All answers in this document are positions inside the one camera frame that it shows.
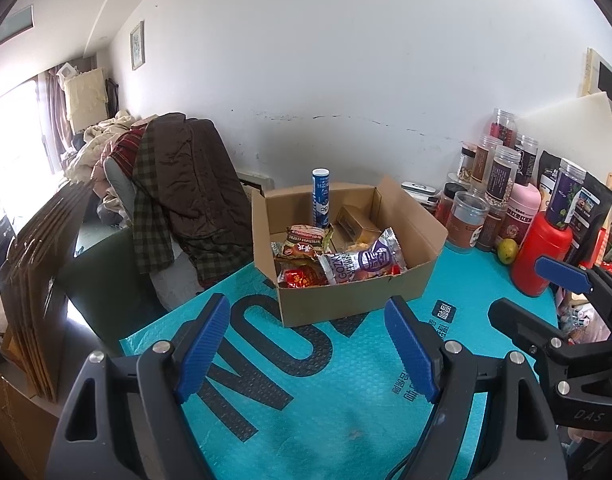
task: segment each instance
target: red bottle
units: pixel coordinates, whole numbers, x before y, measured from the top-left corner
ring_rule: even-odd
[[[570,226],[560,231],[548,223],[543,211],[537,213],[510,271],[515,286],[526,296],[540,295],[550,282],[535,273],[535,261],[540,256],[563,260],[572,241],[573,230]]]

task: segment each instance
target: pink lid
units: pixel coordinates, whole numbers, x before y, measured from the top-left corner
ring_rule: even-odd
[[[528,211],[534,211],[537,213],[542,203],[542,196],[539,190],[532,184],[528,186],[522,186],[521,184],[515,183],[513,190],[510,193],[508,199],[509,206],[519,206],[519,208]]]

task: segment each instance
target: pink bottle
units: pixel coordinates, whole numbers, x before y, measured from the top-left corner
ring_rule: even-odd
[[[532,219],[540,210],[542,196],[532,184],[522,186],[515,183],[508,199],[508,211],[497,236],[497,244],[504,238],[512,238],[522,244]]]

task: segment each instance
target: teal table covering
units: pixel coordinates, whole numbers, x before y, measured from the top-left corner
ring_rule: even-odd
[[[209,378],[183,405],[218,480],[383,479],[417,443],[431,405],[410,384],[388,337],[383,309],[283,328],[276,294],[253,264],[121,341],[126,355],[170,339],[213,292],[232,304],[231,326]],[[443,250],[425,293],[408,304],[446,339],[502,357],[513,346],[487,318],[506,297],[556,324],[550,291],[528,298],[489,253]],[[451,305],[451,322],[433,316]],[[483,417],[477,394],[454,479],[468,472]]]

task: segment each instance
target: blue gripper pad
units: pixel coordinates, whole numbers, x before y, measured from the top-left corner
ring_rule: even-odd
[[[586,272],[564,262],[553,260],[548,256],[537,258],[535,272],[544,280],[576,294],[590,292],[591,283]]]
[[[182,343],[175,349],[183,354],[175,390],[180,404],[199,390],[229,322],[230,303],[223,294],[213,294],[201,314],[191,322]]]
[[[402,298],[390,298],[386,302],[384,308],[386,330],[397,349],[404,368],[406,368],[410,381],[416,391],[423,394],[428,402],[436,402],[439,398],[439,387],[436,384],[436,379],[441,373],[441,354],[437,348],[429,348],[435,358],[430,357],[406,317],[422,325]],[[441,341],[430,325],[428,325],[428,328],[432,330],[433,336]]]

